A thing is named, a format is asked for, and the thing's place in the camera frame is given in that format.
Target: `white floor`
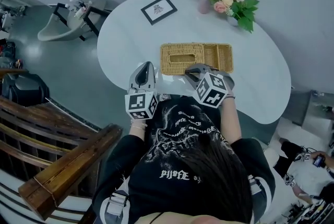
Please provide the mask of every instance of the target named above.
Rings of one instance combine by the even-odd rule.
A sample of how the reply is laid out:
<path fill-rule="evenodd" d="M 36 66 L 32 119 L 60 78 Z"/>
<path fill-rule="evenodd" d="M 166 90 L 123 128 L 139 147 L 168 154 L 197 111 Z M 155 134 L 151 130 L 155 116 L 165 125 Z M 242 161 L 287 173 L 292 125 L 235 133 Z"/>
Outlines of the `white floor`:
<path fill-rule="evenodd" d="M 312 118 L 312 126 L 313 132 L 317 133 L 316 135 L 301 129 L 301 127 L 292 124 L 287 119 L 281 118 L 269 147 L 274 149 L 279 155 L 286 156 L 281 150 L 281 144 L 278 142 L 278 138 L 282 137 L 306 148 L 312 147 L 316 150 L 328 151 L 328 142 L 331 136 L 331 121 L 324 121 L 324 119 L 314 117 Z M 273 160 L 272 155 L 266 155 L 266 157 L 269 164 L 276 162 Z M 285 223 L 286 218 L 282 214 L 289 214 L 291 204 L 298 204 L 298 201 L 303 203 L 302 200 L 293 194 L 292 189 L 284 184 L 282 178 L 274 169 L 272 169 L 272 173 L 276 180 L 276 191 L 269 211 L 260 220 L 260 223 L 263 224 L 273 224 L 275 221 L 277 224 Z"/>

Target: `curved white table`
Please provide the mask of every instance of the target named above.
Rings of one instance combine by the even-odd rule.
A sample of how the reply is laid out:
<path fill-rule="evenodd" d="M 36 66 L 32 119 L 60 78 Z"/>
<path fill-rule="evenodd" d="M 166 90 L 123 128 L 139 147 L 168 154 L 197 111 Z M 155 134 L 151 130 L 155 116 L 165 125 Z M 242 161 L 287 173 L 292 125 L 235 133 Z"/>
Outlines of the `curved white table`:
<path fill-rule="evenodd" d="M 98 38 L 98 59 L 107 78 L 127 89 L 130 75 L 146 61 L 157 71 L 158 93 L 192 95 L 183 76 L 160 72 L 160 46 L 164 43 L 217 42 L 233 48 L 237 109 L 261 124 L 277 120 L 288 104 L 290 72 L 282 54 L 263 29 L 252 34 L 231 26 L 213 10 L 197 11 L 199 0 L 170 0 L 178 9 L 151 25 L 140 9 L 155 0 L 127 0 L 105 20 Z"/>

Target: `framed picture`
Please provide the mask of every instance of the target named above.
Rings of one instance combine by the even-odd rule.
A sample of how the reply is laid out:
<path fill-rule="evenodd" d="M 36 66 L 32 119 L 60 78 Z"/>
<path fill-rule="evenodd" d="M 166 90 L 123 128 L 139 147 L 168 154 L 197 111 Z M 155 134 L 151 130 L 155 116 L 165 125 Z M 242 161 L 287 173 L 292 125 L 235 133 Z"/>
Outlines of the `framed picture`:
<path fill-rule="evenodd" d="M 177 8 L 170 0 L 156 0 L 141 9 L 151 25 L 166 18 L 177 11 Z"/>

